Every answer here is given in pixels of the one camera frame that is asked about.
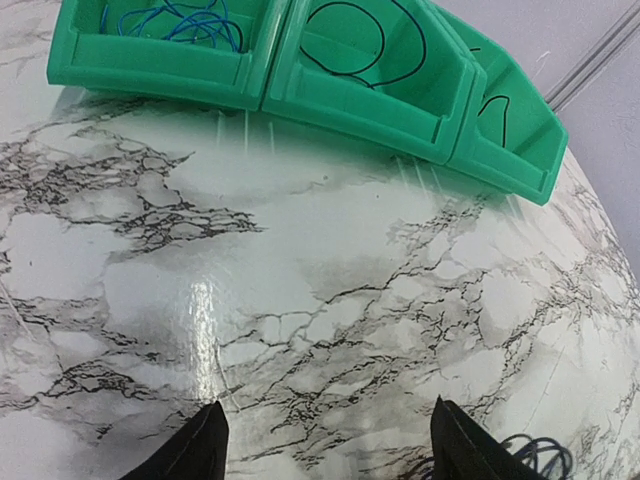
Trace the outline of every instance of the blue wire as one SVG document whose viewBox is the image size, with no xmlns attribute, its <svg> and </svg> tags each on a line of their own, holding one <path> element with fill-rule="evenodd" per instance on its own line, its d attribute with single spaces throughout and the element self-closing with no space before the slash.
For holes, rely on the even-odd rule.
<svg viewBox="0 0 640 480">
<path fill-rule="evenodd" d="M 173 27 L 171 32 L 163 36 L 163 40 L 170 40 L 175 42 L 191 42 L 195 44 L 196 41 L 211 39 L 212 46 L 217 47 L 217 39 L 223 38 L 226 40 L 233 52 L 240 52 L 242 49 L 242 30 L 238 24 L 229 20 L 229 8 L 226 0 L 209 0 L 206 7 L 201 8 L 186 3 L 173 3 L 171 0 L 164 0 L 164 4 L 159 7 L 145 8 L 139 10 L 133 10 L 122 15 L 117 24 L 118 34 L 120 36 L 138 36 L 140 37 L 144 32 L 146 26 L 157 16 L 162 13 L 169 13 L 179 19 L 178 23 Z M 211 11 L 218 3 L 222 6 L 222 15 Z M 194 10 L 190 14 L 181 12 L 179 8 Z M 102 14 L 102 21 L 100 26 L 101 33 L 106 32 L 106 22 L 108 14 L 108 5 Z M 131 27 L 126 33 L 124 32 L 124 22 L 130 17 L 141 17 L 136 24 Z M 230 26 L 233 26 L 238 30 L 240 35 L 240 45 L 236 42 Z M 193 30 L 191 38 L 178 38 L 185 33 L 189 34 Z M 204 35 L 200 38 L 199 32 L 204 32 Z"/>
<path fill-rule="evenodd" d="M 102 20 L 100 20 L 100 33 L 107 32 L 107 15 L 109 14 L 109 5 L 104 6 L 102 10 Z"/>
<path fill-rule="evenodd" d="M 184 23 L 186 21 L 192 21 L 193 17 L 196 16 L 200 16 L 200 15 L 205 15 L 205 16 L 211 16 L 214 17 L 215 20 L 200 20 L 196 23 L 192 23 L 191 25 L 184 25 Z M 231 48 L 234 52 L 239 51 L 238 46 L 235 43 L 235 40 L 233 38 L 233 35 L 231 34 L 231 31 L 229 30 L 229 25 L 228 25 L 228 21 L 226 19 L 220 18 L 220 16 L 214 12 L 207 12 L 207 11 L 198 11 L 198 12 L 194 12 L 191 15 L 189 15 L 189 17 L 184 18 L 178 25 L 176 25 L 176 27 L 171 31 L 171 33 L 169 33 L 166 37 L 164 37 L 165 39 L 169 40 L 172 39 L 173 37 L 175 37 L 176 35 L 179 35 L 180 33 L 183 33 L 184 31 L 196 27 L 196 28 L 202 28 L 205 31 L 208 31 L 208 28 L 204 28 L 205 26 L 209 26 L 209 25 L 214 25 L 214 24 L 220 24 L 221 26 L 215 30 L 215 31 L 210 31 L 209 35 L 214 38 L 215 35 L 222 35 L 220 34 L 220 32 L 222 31 L 222 29 L 224 28 L 227 32 L 227 36 L 222 35 L 223 38 L 225 38 L 230 44 L 231 44 Z"/>
</svg>

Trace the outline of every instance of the black cable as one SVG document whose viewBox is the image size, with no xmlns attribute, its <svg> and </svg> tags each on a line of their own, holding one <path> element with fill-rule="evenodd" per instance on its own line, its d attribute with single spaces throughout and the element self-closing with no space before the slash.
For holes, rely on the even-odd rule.
<svg viewBox="0 0 640 480">
<path fill-rule="evenodd" d="M 529 435 L 517 434 L 512 435 L 501 443 L 502 447 L 509 449 L 512 446 L 513 440 L 524 439 L 527 443 L 513 454 L 513 457 L 523 462 L 528 467 L 532 468 L 536 473 L 539 473 L 544 478 L 549 478 L 560 461 L 561 474 L 559 480 L 567 480 L 573 469 L 573 457 L 571 452 L 560 445 L 553 438 L 540 437 L 532 438 Z M 539 455 L 546 452 L 556 452 L 542 468 L 539 468 Z"/>
<path fill-rule="evenodd" d="M 424 461 L 425 465 L 429 465 L 427 467 L 427 471 L 425 472 L 425 476 L 422 480 L 432 480 L 433 479 L 433 473 L 435 471 L 435 457 L 427 457 L 427 459 Z"/>
<path fill-rule="evenodd" d="M 404 79 L 406 79 L 408 77 L 411 77 L 412 75 L 415 75 L 424 66 L 424 64 L 427 61 L 427 53 L 428 53 L 427 39 L 426 39 L 426 36 L 424 34 L 424 31 L 422 30 L 422 27 L 420 26 L 418 21 L 415 19 L 415 17 L 411 14 L 411 12 L 409 12 L 405 7 L 400 5 L 397 2 L 397 0 L 391 0 L 391 2 L 396 7 L 398 7 L 400 10 L 402 10 L 405 13 L 405 15 L 407 15 L 409 17 L 409 19 L 413 22 L 413 24 L 418 29 L 418 33 L 420 34 L 420 38 L 421 38 L 421 41 L 422 41 L 422 58 L 420 59 L 420 62 L 418 63 L 418 65 L 413 70 L 411 70 L 409 73 L 403 74 L 403 75 L 401 75 L 401 76 L 399 76 L 397 78 L 391 79 L 391 80 L 381 81 L 381 82 L 377 82 L 377 83 L 369 83 L 365 79 L 363 79 L 363 78 L 358 76 L 358 74 L 366 72 L 367 70 L 369 70 L 372 67 L 374 67 L 380 61 L 380 59 L 382 58 L 382 55 L 384 54 L 384 52 L 386 50 L 387 40 L 386 40 L 386 35 L 384 33 L 384 28 L 382 27 L 382 24 L 380 23 L 380 21 L 378 21 L 378 19 L 375 16 L 373 16 L 373 14 L 371 14 L 370 12 L 365 10 L 363 7 L 361 7 L 359 5 L 356 5 L 354 3 L 351 3 L 351 2 L 334 1 L 334 2 L 329 2 L 329 3 L 326 3 L 324 5 L 321 5 L 320 7 L 316 8 L 311 13 L 311 15 L 309 15 L 309 18 L 307 19 L 307 25 L 309 24 L 309 22 L 319 12 L 321 12 L 325 8 L 336 6 L 336 5 L 344 5 L 344 6 L 349 6 L 349 7 L 356 8 L 357 10 L 361 11 L 362 13 L 367 15 L 369 18 L 371 18 L 374 21 L 374 23 L 376 24 L 376 26 L 378 27 L 378 30 L 380 31 L 380 51 L 378 52 L 378 54 L 376 55 L 376 58 L 372 62 L 370 62 L 364 68 L 360 68 L 360 69 L 354 70 L 352 72 L 339 72 L 339 71 L 333 70 L 333 69 L 327 67 L 326 65 L 322 64 L 322 62 L 320 62 L 318 59 L 316 59 L 313 56 L 311 56 L 302 46 L 300 46 L 300 51 L 307 58 L 309 58 L 312 62 L 314 62 L 316 65 L 318 65 L 320 68 L 322 68 L 325 72 L 327 72 L 327 73 L 329 73 L 331 75 L 339 76 L 339 77 L 350 77 L 350 78 L 356 79 L 356 80 L 362 82 L 365 86 L 367 86 L 368 88 L 371 88 L 371 89 L 374 89 L 375 87 L 380 87 L 380 86 L 383 86 L 383 85 L 391 85 L 393 83 L 396 83 L 396 82 L 404 80 Z"/>
<path fill-rule="evenodd" d="M 503 123 L 502 123 L 502 148 L 507 148 L 507 119 L 508 119 L 509 106 L 511 105 L 511 98 L 507 97 L 506 95 L 494 95 L 484 104 L 484 106 L 478 113 L 478 117 L 485 112 L 485 110 L 491 104 L 491 102 L 494 102 L 496 100 L 507 101 L 504 107 Z"/>
<path fill-rule="evenodd" d="M 398 3 L 397 0 L 391 0 L 391 2 L 398 7 L 400 10 L 402 10 L 404 12 L 404 14 L 409 17 L 409 19 L 413 22 L 413 24 L 416 26 L 416 28 L 418 29 L 418 33 L 420 34 L 420 41 L 422 42 L 422 58 L 420 59 L 420 63 L 418 63 L 418 66 L 415 67 L 413 70 L 411 70 L 411 72 L 405 74 L 405 75 L 401 75 L 398 78 L 394 78 L 393 80 L 388 80 L 386 82 L 378 82 L 378 83 L 374 83 L 371 88 L 375 88 L 375 87 L 379 87 L 382 85 L 391 85 L 392 83 L 396 83 L 399 82 L 401 80 L 404 80 L 405 78 L 409 78 L 412 75 L 415 75 L 416 73 L 418 73 L 418 71 L 423 67 L 423 65 L 426 63 L 427 61 L 427 38 L 424 35 L 424 31 L 422 30 L 422 27 L 420 26 L 420 24 L 418 23 L 418 21 L 416 20 L 416 18 L 411 15 L 411 12 L 409 12 L 409 10 L 407 10 L 406 8 L 404 8 L 402 5 L 400 5 Z"/>
<path fill-rule="evenodd" d="M 226 22 L 228 25 L 231 25 L 232 27 L 235 27 L 235 29 L 238 31 L 238 53 L 243 53 L 242 49 L 244 48 L 244 35 L 242 34 L 242 28 L 240 28 L 240 25 L 238 25 L 236 22 L 234 22 L 233 20 L 227 20 Z"/>
<path fill-rule="evenodd" d="M 350 2 L 329 2 L 329 3 L 325 3 L 324 5 L 319 6 L 318 8 L 316 8 L 311 13 L 311 15 L 309 15 L 309 18 L 307 19 L 307 25 L 309 25 L 309 22 L 311 22 L 311 20 L 313 20 L 313 18 L 318 13 L 320 13 L 322 10 L 324 10 L 325 8 L 336 6 L 336 5 L 344 5 L 344 6 L 347 6 L 347 7 L 353 7 L 356 10 L 361 11 L 366 16 L 368 16 L 371 20 L 374 21 L 374 23 L 378 27 L 378 30 L 380 31 L 380 52 L 378 53 L 376 58 L 374 58 L 372 62 L 370 62 L 367 66 L 365 66 L 363 68 L 360 68 L 360 69 L 357 69 L 357 70 L 353 70 L 352 72 L 338 72 L 336 70 L 330 69 L 326 65 L 323 65 L 322 62 L 320 62 L 320 60 L 318 60 L 317 58 L 314 58 L 311 55 L 309 55 L 309 53 L 304 49 L 304 47 L 302 47 L 302 45 L 300 46 L 300 51 L 303 54 L 305 54 L 307 56 L 307 58 L 309 58 L 309 60 L 311 60 L 313 63 L 318 65 L 320 68 L 322 68 L 325 72 L 330 73 L 331 75 L 335 75 L 335 76 L 349 76 L 349 77 L 352 77 L 352 76 L 358 75 L 359 73 L 366 72 L 371 67 L 373 67 L 376 63 L 378 63 L 380 58 L 382 58 L 382 54 L 384 53 L 384 50 L 385 50 L 385 47 L 386 47 L 386 43 L 387 43 L 387 39 L 385 37 L 384 28 L 382 28 L 382 24 L 378 21 L 378 19 L 376 17 L 373 16 L 373 14 L 367 12 L 360 5 L 356 5 L 356 4 L 350 3 Z"/>
</svg>

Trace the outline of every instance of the green storage tray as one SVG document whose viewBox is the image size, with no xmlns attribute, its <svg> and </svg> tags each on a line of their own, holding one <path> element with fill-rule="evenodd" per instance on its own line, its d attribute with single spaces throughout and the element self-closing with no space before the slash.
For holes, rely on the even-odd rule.
<svg viewBox="0 0 640 480">
<path fill-rule="evenodd" d="M 569 140 L 565 128 L 503 48 L 440 12 L 487 73 L 484 95 L 472 98 L 471 115 L 447 167 L 544 205 L 562 166 Z"/>
<path fill-rule="evenodd" d="M 123 14 L 163 5 L 162 0 L 63 0 L 47 77 L 52 84 L 257 110 L 289 1 L 228 1 L 229 18 L 244 36 L 244 48 L 236 53 L 155 39 L 175 26 L 174 21 L 165 27 L 159 18 L 145 29 L 152 38 L 118 34 Z M 209 0 L 188 3 L 205 7 Z"/>
<path fill-rule="evenodd" d="M 482 74 L 478 63 L 463 42 L 452 38 L 450 26 L 429 2 L 349 3 L 296 0 L 292 4 L 263 110 L 447 163 L 467 116 L 472 87 Z M 406 12 L 426 37 L 422 66 L 423 42 Z M 372 68 L 358 74 L 361 80 L 325 70 L 362 70 L 376 58 Z M 415 74 L 397 83 L 375 89 L 366 85 L 402 77 L 418 66 Z"/>
</svg>

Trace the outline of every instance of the plastic bin compartment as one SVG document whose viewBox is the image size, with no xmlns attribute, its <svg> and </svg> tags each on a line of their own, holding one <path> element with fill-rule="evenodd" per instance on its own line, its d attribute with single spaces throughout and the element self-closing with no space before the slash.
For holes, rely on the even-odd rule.
<svg viewBox="0 0 640 480">
<path fill-rule="evenodd" d="M 461 134 L 448 167 L 539 205 L 549 201 L 568 143 L 560 120 L 502 47 L 442 9 L 487 73 L 476 121 Z"/>
<path fill-rule="evenodd" d="M 446 163 L 479 70 L 449 32 L 429 2 L 296 0 L 263 110 Z"/>
<path fill-rule="evenodd" d="M 210 2 L 171 3 L 184 11 L 185 4 L 204 9 Z M 220 14 L 217 3 L 213 11 Z M 242 41 L 240 51 L 220 39 L 215 48 L 210 39 L 164 40 L 180 21 L 167 12 L 147 22 L 140 36 L 138 31 L 126 35 L 141 17 L 129 15 L 121 22 L 123 15 L 166 6 L 164 0 L 63 0 L 49 56 L 49 82 L 257 110 L 289 0 L 226 4 L 229 20 L 242 31 L 241 39 L 229 27 L 236 47 Z"/>
</svg>

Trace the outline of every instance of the white marble table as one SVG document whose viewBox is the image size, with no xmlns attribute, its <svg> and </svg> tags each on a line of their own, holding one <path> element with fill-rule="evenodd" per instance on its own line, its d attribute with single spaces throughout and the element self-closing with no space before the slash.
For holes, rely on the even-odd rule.
<svg viewBox="0 0 640 480">
<path fill-rule="evenodd" d="M 440 394 L 561 441 L 575 478 L 640 471 L 638 289 L 571 154 L 540 208 L 48 87 L 57 4 L 0 11 L 0 478 L 116 479 L 220 399 L 231 480 L 413 480 Z"/>
</svg>

